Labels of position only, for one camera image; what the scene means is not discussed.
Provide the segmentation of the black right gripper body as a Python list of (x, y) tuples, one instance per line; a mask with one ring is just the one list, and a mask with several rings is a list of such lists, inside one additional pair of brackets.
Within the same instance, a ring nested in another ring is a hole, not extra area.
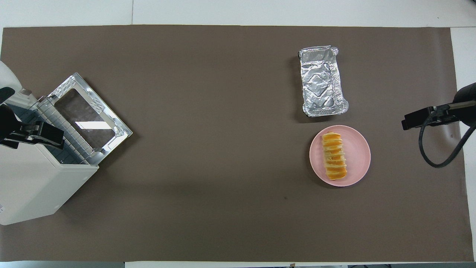
[(468, 127), (472, 127), (476, 122), (476, 84), (465, 86), (458, 90), (451, 103), (439, 105), (435, 108), (437, 112), (433, 127), (461, 121)]

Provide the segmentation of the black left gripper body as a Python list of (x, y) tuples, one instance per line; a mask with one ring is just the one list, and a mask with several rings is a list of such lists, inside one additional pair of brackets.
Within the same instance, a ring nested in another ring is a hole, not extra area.
[(7, 105), (0, 107), (0, 139), (1, 145), (8, 148), (18, 148), (19, 143), (37, 144), (38, 139), (29, 140), (30, 132), (36, 125), (25, 124), (17, 120), (13, 110)]

